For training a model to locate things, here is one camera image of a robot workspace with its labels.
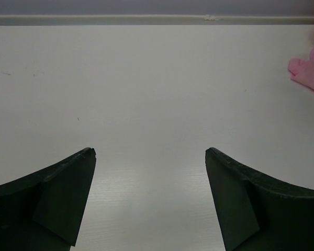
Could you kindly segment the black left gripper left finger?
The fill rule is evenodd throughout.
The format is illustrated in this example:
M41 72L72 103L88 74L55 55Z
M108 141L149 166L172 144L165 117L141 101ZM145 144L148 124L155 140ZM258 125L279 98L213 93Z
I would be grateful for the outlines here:
M87 147L0 185L0 250L70 250L76 245L96 166Z

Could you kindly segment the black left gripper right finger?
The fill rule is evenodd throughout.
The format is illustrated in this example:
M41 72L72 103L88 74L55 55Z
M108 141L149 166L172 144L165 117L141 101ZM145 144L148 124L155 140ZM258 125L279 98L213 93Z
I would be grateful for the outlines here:
M226 250L314 250L314 190L216 148L206 151L205 164Z

